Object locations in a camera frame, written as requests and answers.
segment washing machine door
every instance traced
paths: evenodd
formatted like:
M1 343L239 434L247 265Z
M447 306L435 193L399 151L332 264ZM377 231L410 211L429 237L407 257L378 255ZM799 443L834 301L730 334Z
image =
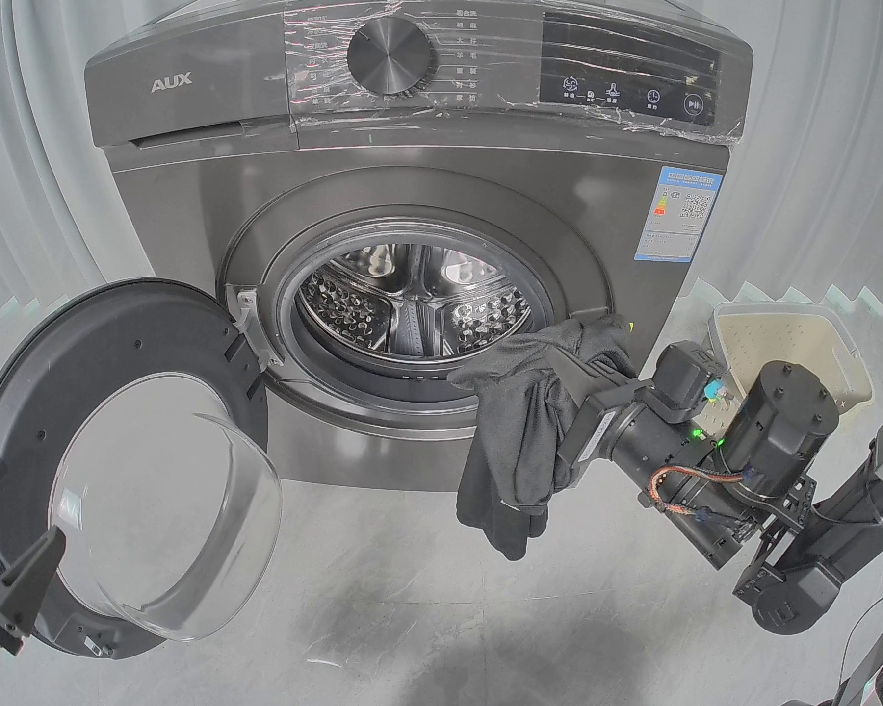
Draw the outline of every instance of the washing machine door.
M205 293L130 280L47 319L0 373L0 573L67 538L34 634L124 658L228 622L281 524L267 437L258 359Z

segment white curtain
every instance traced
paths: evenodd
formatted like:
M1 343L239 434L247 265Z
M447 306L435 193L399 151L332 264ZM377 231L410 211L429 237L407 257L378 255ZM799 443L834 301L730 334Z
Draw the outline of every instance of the white curtain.
M0 0L0 363L54 304L151 267L91 143L85 62L188 0ZM883 300L883 0L682 0L755 51L686 286Z

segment control knob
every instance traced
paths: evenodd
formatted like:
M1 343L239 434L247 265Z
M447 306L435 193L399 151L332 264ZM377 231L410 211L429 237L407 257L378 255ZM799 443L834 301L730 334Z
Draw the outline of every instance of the control knob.
M375 94L408 91L428 73L432 46L422 30L398 16L367 21L346 50L357 83Z

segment grey floor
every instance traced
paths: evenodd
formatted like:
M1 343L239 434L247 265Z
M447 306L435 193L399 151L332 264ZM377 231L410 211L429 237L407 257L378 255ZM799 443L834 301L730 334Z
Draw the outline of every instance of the grey floor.
M883 310L841 309L877 388L812 469L821 496L883 420ZM666 338L699 337L709 307L681 300ZM508 563L455 520L454 494L285 483L272 567L216 635L123 662L0 653L0 704L778 706L829 698L850 627L883 594L883 555L799 636L759 629L723 571L598 463L553 500L549 528ZM848 667L883 629L854 635Z

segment white plastic basket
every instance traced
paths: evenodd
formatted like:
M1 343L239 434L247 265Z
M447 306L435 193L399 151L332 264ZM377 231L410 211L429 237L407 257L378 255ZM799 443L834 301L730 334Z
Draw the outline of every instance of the white plastic basket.
M800 363L831 392L841 424L873 402L873 383L841 318L812 303L723 303L710 317L714 355L730 369L724 382L735 399L728 408L707 405L697 423L718 436L769 360Z

